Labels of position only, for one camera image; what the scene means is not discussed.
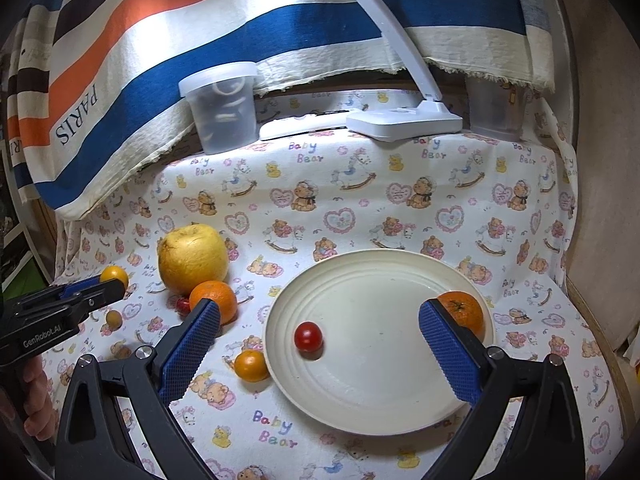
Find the person's left hand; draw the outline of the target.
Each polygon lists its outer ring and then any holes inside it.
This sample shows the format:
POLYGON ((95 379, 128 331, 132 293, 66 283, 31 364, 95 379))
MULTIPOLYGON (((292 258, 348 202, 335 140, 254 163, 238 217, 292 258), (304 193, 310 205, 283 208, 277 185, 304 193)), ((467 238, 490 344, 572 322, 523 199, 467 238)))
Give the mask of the person's left hand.
POLYGON ((48 395, 48 376, 43 369, 42 357, 26 361, 21 371, 22 385, 26 388, 24 410, 27 415, 23 428, 29 437, 38 441, 51 439, 58 424, 52 401, 48 395))

